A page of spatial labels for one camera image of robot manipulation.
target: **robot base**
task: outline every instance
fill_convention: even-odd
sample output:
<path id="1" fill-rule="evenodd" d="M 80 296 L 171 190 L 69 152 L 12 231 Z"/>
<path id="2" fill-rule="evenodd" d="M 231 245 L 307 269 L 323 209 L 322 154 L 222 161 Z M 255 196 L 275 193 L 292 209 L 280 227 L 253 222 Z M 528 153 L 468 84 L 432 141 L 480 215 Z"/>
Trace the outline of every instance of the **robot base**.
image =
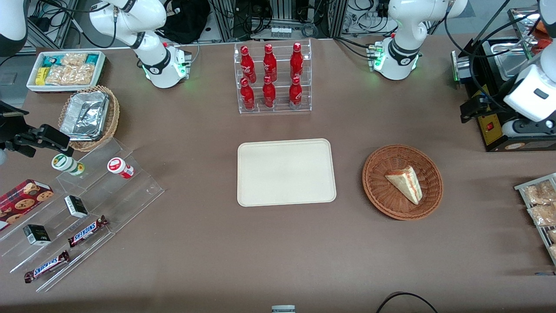
<path id="1" fill-rule="evenodd" d="M 191 54 L 175 47 L 166 47 L 170 52 L 170 63 L 158 75 L 149 73 L 145 67 L 143 70 L 147 78 L 158 88 L 170 88 L 181 80 L 189 78 L 191 68 Z"/>
<path id="2" fill-rule="evenodd" d="M 408 77 L 409 73 L 415 69 L 419 56 L 415 57 L 413 64 L 399 65 L 388 52 L 388 44 L 391 40 L 392 38 L 386 38 L 383 41 L 377 41 L 372 50 L 367 49 L 367 56 L 376 57 L 376 60 L 369 60 L 369 68 L 371 72 L 379 72 L 387 79 L 402 80 Z"/>

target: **cake slice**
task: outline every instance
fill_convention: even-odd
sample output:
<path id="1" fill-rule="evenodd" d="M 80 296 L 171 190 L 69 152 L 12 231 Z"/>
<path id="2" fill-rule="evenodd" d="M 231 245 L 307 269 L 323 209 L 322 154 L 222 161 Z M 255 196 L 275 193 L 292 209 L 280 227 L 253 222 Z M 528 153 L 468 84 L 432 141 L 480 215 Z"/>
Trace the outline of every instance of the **cake slice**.
<path id="1" fill-rule="evenodd" d="M 419 204 L 419 201 L 423 198 L 423 193 L 417 175 L 411 166 L 400 170 L 393 170 L 385 176 L 409 201 Z"/>

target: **coca-cola bottle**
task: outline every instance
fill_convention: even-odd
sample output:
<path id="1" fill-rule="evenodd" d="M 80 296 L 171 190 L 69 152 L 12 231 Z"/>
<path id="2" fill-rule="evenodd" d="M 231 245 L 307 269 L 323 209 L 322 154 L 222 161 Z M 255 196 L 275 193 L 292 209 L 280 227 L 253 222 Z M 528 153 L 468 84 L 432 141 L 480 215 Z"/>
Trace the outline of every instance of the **coca-cola bottle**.
<path id="1" fill-rule="evenodd" d="M 254 84 L 257 81 L 255 74 L 255 63 L 253 58 L 249 55 L 249 49 L 246 46 L 240 48 L 241 51 L 241 71 L 250 83 Z"/>
<path id="2" fill-rule="evenodd" d="M 294 76 L 291 79 L 290 86 L 290 108 L 292 110 L 297 110 L 301 106 L 301 94 L 303 89 L 299 85 L 299 76 Z"/>
<path id="3" fill-rule="evenodd" d="M 270 75 L 265 76 L 265 85 L 262 87 L 262 94 L 265 97 L 265 106 L 272 109 L 276 103 L 276 88 L 272 83 Z"/>
<path id="4" fill-rule="evenodd" d="M 291 54 L 290 59 L 290 76 L 293 79 L 295 76 L 301 77 L 303 74 L 303 55 L 301 54 L 301 44 L 294 43 L 294 53 Z"/>
<path id="5" fill-rule="evenodd" d="M 249 86 L 249 81 L 245 77 L 241 78 L 240 84 L 241 100 L 244 103 L 245 110 L 253 111 L 255 109 L 255 94 L 253 93 L 253 89 Z"/>
<path id="6" fill-rule="evenodd" d="M 265 66 L 265 75 L 269 75 L 274 82 L 278 79 L 278 68 L 276 66 L 276 56 L 272 53 L 272 45 L 265 45 L 265 58 L 262 61 Z"/>

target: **brown table surface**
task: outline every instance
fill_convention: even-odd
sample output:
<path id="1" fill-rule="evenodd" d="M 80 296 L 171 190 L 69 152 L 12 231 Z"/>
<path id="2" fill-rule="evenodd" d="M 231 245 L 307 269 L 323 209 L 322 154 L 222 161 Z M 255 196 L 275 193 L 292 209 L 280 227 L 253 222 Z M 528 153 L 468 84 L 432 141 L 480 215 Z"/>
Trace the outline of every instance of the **brown table surface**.
<path id="1" fill-rule="evenodd" d="M 145 79 L 133 51 L 107 50 L 101 82 L 120 102 L 116 138 L 167 191 L 47 293 L 0 263 L 0 312 L 374 312 L 394 291 L 441 312 L 556 307 L 556 278 L 533 275 L 554 267 L 513 189 L 556 172 L 555 154 L 484 152 L 476 123 L 459 120 L 467 96 L 454 87 L 448 39 L 428 38 L 403 81 L 370 73 L 333 40 L 312 49 L 313 111 L 251 117 L 237 111 L 233 44 L 203 46 L 191 78 L 168 90 Z M 27 122 L 57 125 L 67 98 L 29 92 Z M 307 138 L 331 143 L 333 202 L 237 203 L 240 144 Z M 385 216 L 361 185 L 367 156 L 398 143 L 430 156 L 444 179 L 439 209 L 420 221 Z M 55 178 L 53 156 L 9 153 L 0 193 Z M 390 311 L 428 312 L 392 302 Z"/>

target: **wicker basket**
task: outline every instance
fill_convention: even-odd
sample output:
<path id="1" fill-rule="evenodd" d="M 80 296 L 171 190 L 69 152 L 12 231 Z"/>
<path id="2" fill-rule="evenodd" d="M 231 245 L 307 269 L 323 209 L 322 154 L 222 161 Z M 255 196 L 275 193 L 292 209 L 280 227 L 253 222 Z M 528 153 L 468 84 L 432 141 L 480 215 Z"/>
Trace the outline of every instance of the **wicker basket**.
<path id="1" fill-rule="evenodd" d="M 417 174 L 423 198 L 415 205 L 384 175 L 411 165 Z M 404 221 L 422 219 L 436 210 L 443 195 L 442 177 L 423 152 L 406 145 L 387 145 L 374 151 L 363 167 L 365 193 L 384 214 Z"/>
<path id="2" fill-rule="evenodd" d="M 70 141 L 69 146 L 82 151 L 82 152 L 89 152 L 94 149 L 96 146 L 100 145 L 103 141 L 110 139 L 114 136 L 116 132 L 116 128 L 118 127 L 118 118 L 120 117 L 120 105 L 118 103 L 118 99 L 114 96 L 112 91 L 104 86 L 95 86 L 89 89 L 83 89 L 78 91 L 77 93 L 84 93 L 84 92 L 94 92 L 94 91 L 102 91 L 108 94 L 110 97 L 110 103 L 108 104 L 108 113 L 106 114 L 106 121 L 105 121 L 105 128 L 104 134 L 102 137 L 97 141 Z M 62 114 L 58 119 L 58 128 L 62 126 L 62 122 L 64 121 L 64 117 L 66 116 L 66 110 L 68 108 L 68 104 L 70 100 L 66 101 L 66 105 L 62 109 Z"/>

